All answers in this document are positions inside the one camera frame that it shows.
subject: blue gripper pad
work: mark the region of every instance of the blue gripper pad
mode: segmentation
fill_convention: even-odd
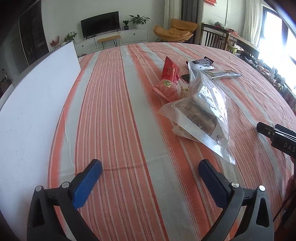
[[[231,189],[226,177],[215,170],[211,163],[204,159],[198,165],[198,173],[209,190],[217,207],[227,208]]]
[[[76,210],[83,207],[87,201],[94,185],[102,174],[102,169],[102,163],[97,159],[93,159],[85,170],[77,174],[72,180],[71,184],[74,185],[72,203]]]

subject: striped tablecloth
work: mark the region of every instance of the striped tablecloth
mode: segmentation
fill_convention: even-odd
[[[158,115],[166,101],[152,86],[166,56],[180,74],[189,72],[186,60],[204,56],[216,69],[242,74],[217,81],[232,99],[236,165],[201,143],[175,136],[171,121]],[[258,72],[226,51],[178,43],[115,47],[86,55],[80,63],[57,125],[48,182],[49,188],[58,187],[93,158],[102,161],[103,174],[79,210],[100,240],[201,240],[221,213],[198,175],[204,158],[229,181],[247,188],[264,185],[275,215],[293,167],[255,126],[262,121],[296,129],[296,117]],[[228,239],[241,218],[240,213]]]

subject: orange striped tablecloth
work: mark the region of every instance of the orange striped tablecloth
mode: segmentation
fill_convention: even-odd
[[[152,91],[169,56],[187,74],[186,60],[207,56],[216,69],[242,77],[217,83],[232,99],[236,165],[201,143],[175,136]],[[221,209],[198,175],[207,158],[229,181],[266,187],[273,215],[293,167],[289,157],[256,132],[257,122],[296,129],[296,118],[275,88],[248,64],[219,49],[178,43],[115,47],[80,58],[82,71],[65,102],[49,165],[49,188],[71,181],[88,163],[103,174],[80,214],[102,241],[201,240]],[[242,214],[228,239],[233,237]],[[62,222],[69,237],[71,232]],[[279,218],[274,224],[277,227]]]

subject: yellow chair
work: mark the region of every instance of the yellow chair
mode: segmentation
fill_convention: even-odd
[[[237,52],[237,47],[232,46],[232,45],[227,43],[227,51],[232,53],[232,54],[235,54]]]
[[[153,32],[159,39],[166,42],[185,42],[193,36],[193,32],[197,29],[196,23],[187,22],[179,19],[170,21],[171,28],[165,30],[160,26],[155,26]]]

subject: cable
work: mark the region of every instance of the cable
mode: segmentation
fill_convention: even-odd
[[[277,218],[277,216],[280,214],[280,212],[282,211],[282,209],[284,208],[284,206],[286,205],[286,203],[290,200],[290,198],[295,194],[295,192],[292,192],[287,198],[286,200],[283,202],[283,205],[280,207],[280,209],[278,210],[278,212],[276,213],[276,215],[274,216],[273,222],[275,221],[275,219]]]

